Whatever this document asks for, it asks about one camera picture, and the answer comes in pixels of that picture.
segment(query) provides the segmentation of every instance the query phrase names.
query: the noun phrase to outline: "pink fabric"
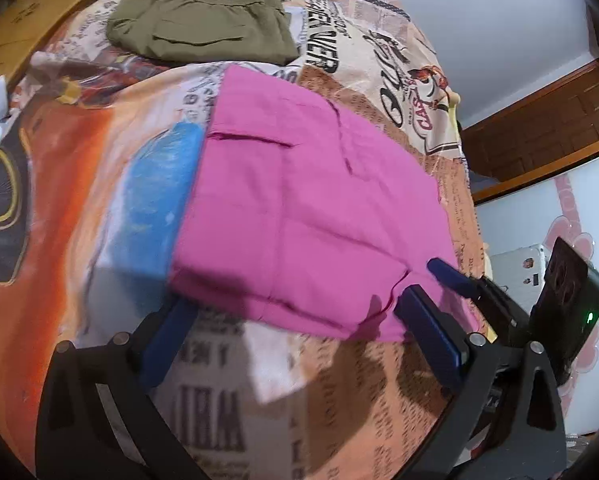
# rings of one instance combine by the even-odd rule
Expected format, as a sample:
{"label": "pink fabric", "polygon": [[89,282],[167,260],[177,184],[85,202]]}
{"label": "pink fabric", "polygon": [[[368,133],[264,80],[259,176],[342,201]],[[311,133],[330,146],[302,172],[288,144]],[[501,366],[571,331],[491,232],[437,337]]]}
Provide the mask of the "pink fabric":
{"label": "pink fabric", "polygon": [[295,332],[402,340],[392,309],[414,283],[475,322],[427,271],[435,256],[456,265],[437,183],[411,155],[307,89],[227,70],[176,243],[175,291]]}

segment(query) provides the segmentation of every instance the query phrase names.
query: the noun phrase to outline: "green fabric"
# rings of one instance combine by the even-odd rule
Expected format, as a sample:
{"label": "green fabric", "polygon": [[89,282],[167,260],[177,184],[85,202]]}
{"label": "green fabric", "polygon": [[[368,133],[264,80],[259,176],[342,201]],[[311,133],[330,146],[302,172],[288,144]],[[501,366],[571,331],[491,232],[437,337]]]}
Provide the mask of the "green fabric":
{"label": "green fabric", "polygon": [[298,56],[282,0],[121,0],[106,24],[113,44],[167,61],[261,61]]}

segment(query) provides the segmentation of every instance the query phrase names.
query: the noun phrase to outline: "newspaper print fabric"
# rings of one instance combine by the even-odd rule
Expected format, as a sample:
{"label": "newspaper print fabric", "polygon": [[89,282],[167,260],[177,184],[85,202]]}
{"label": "newspaper print fabric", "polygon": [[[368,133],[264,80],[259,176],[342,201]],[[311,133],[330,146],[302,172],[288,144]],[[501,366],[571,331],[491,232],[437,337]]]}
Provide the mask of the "newspaper print fabric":
{"label": "newspaper print fabric", "polygon": [[[228,66],[168,70],[112,47],[105,26],[118,2],[99,0],[68,19],[33,57],[13,96],[12,104],[31,124],[40,96],[55,89],[44,107],[55,110],[58,102],[62,113],[77,114],[78,130],[98,125],[97,142],[84,141],[93,145],[88,153],[99,155],[90,155],[91,163],[81,170],[89,176],[79,180],[81,202],[75,202],[67,227],[70,237],[63,248],[54,248],[65,272],[45,278],[68,301],[55,307],[55,321],[35,335],[34,355],[18,362],[19,374],[0,382],[0,431],[30,468],[36,402],[55,343],[71,338],[102,344],[118,330],[134,330],[141,319],[123,291],[106,300],[117,309],[115,324],[88,307],[89,278],[107,264],[99,257],[102,248],[129,213],[116,199],[128,191],[129,162],[180,121],[204,126]],[[396,0],[286,0],[286,6],[300,46],[298,60],[284,68],[240,65],[336,100],[415,156],[438,180],[461,270],[481,275],[483,246],[450,113],[457,95],[428,40]],[[81,115],[82,110],[89,113]],[[37,164],[68,171],[54,168],[50,159]],[[41,225],[40,214],[33,216]],[[24,259],[21,279],[36,275],[35,264]],[[8,288],[0,290],[0,305],[8,300]],[[23,342],[33,338],[23,329],[33,315],[26,305],[13,321]],[[0,327],[0,334],[9,333],[9,327]],[[0,348],[9,345],[8,339],[0,341]],[[19,359],[4,355],[7,362]],[[446,402],[416,345],[297,335],[212,308],[200,316],[152,398],[182,445],[217,480],[390,479]],[[114,417],[112,412],[125,452],[140,460]]]}

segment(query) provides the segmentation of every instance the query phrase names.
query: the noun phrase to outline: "bed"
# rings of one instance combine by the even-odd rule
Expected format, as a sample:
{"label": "bed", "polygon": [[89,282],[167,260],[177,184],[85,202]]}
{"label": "bed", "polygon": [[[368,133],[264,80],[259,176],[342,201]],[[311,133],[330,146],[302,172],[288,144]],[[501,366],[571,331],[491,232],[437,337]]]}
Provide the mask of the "bed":
{"label": "bed", "polygon": [[[459,96],[425,35],[396,0],[285,1],[301,56],[240,64],[354,110],[410,152],[438,181],[459,268],[480,276]],[[4,164],[15,205],[0,224],[0,432],[32,470],[54,346],[103,344],[160,306],[190,185],[191,139],[177,124],[206,124],[230,64],[172,68],[111,46],[104,29],[118,2],[69,18],[12,97],[21,112]],[[125,453],[141,460],[105,388],[100,397]],[[212,308],[151,397],[211,478],[254,480],[390,479],[446,404],[414,344],[287,333]]]}

